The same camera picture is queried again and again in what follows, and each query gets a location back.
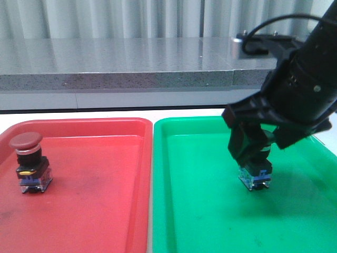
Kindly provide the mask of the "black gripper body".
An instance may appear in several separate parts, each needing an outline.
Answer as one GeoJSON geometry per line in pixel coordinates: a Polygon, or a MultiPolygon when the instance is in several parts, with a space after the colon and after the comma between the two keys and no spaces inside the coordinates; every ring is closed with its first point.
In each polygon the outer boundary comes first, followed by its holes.
{"type": "Polygon", "coordinates": [[[336,111],[336,52],[295,50],[278,60],[261,90],[228,104],[222,117],[232,129],[241,122],[260,124],[280,149],[331,129],[336,111]]]}

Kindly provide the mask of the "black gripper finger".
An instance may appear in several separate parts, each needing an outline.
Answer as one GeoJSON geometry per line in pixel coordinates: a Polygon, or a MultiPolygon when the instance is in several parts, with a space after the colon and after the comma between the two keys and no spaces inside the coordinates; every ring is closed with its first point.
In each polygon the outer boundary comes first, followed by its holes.
{"type": "Polygon", "coordinates": [[[260,124],[241,122],[231,129],[228,150],[238,165],[243,167],[268,142],[260,124]]]}

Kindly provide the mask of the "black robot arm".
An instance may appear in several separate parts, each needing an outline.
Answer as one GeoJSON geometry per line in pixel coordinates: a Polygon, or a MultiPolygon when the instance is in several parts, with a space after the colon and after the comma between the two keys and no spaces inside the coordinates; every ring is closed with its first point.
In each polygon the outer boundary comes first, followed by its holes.
{"type": "Polygon", "coordinates": [[[336,111],[336,2],[305,42],[289,36],[239,34],[248,55],[273,54],[276,68],[261,89],[228,104],[222,117],[231,129],[229,152],[244,166],[268,143],[287,148],[303,138],[331,129],[336,111]]]}

